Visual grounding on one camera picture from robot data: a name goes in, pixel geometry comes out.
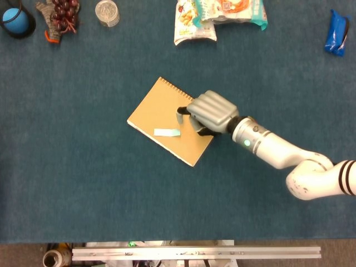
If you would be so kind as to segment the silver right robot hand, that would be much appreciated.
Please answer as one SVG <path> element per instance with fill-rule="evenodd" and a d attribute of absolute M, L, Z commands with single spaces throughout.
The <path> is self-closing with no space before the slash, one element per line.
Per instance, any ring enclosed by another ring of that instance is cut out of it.
<path fill-rule="evenodd" d="M 218 93 L 208 90 L 187 106 L 177 108 L 179 124 L 183 124 L 185 115 L 198 135 L 216 136 L 228 132 L 228 124 L 239 117 L 239 110 Z"/>

